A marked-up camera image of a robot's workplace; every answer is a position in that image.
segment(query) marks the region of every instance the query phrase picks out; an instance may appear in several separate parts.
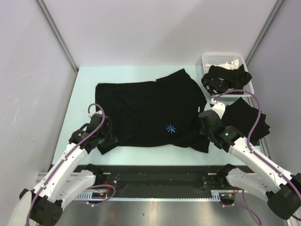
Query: metal floor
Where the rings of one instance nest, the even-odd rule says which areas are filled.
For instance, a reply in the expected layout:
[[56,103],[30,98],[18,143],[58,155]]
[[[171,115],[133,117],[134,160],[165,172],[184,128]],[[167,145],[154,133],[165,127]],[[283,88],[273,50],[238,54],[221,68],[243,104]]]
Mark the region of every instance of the metal floor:
[[[287,226],[267,204],[247,194],[250,207],[262,226]],[[235,203],[243,203],[242,195]],[[217,202],[111,201],[103,206],[84,204],[67,207],[57,226],[256,226],[241,207],[222,208]]]

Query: black fabric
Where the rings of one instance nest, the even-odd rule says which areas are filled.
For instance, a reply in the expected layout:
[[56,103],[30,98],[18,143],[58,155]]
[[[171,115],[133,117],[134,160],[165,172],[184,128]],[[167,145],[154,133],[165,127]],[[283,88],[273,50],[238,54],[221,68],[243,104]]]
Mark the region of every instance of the black fabric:
[[[258,110],[251,107],[242,98],[226,107],[225,113],[222,117],[224,126],[234,126],[245,137],[248,136],[252,126],[254,125],[258,115]],[[270,126],[265,123],[266,115],[261,113],[259,122],[251,136],[251,143],[257,144],[257,141],[269,134]]]
[[252,79],[250,73],[245,72],[244,65],[238,69],[228,70],[212,65],[202,78],[202,84],[210,95],[221,94],[229,89],[243,89]]
[[98,146],[102,154],[117,146],[167,144],[208,152],[209,142],[199,134],[198,121],[198,108],[204,110],[206,99],[184,69],[156,81],[100,83],[95,101],[111,118],[119,140],[108,147]]

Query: white basket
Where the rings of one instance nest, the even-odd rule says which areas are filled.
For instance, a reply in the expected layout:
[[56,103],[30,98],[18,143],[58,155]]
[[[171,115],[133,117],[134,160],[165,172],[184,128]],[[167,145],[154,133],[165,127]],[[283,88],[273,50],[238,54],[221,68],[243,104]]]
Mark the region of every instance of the white basket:
[[[203,71],[204,74],[206,74],[206,68],[205,64],[211,64],[211,65],[220,65],[224,64],[226,62],[230,63],[233,60],[239,60],[239,66],[242,64],[244,65],[245,71],[248,72],[248,69],[246,67],[246,63],[242,55],[236,54],[236,53],[205,53],[202,55],[202,62],[203,62]],[[243,87],[244,90],[250,91],[254,94],[254,88],[252,85],[252,82],[249,81],[248,84],[246,84]],[[226,94],[221,96],[221,98],[240,98],[240,97],[250,97],[250,94]]]

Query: blue logo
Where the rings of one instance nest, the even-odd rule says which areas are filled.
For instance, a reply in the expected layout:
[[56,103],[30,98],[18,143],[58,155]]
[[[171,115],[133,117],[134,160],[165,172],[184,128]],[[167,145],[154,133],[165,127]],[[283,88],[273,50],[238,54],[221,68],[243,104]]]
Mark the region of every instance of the blue logo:
[[175,133],[176,128],[170,124],[169,126],[167,126],[166,130],[168,133]]

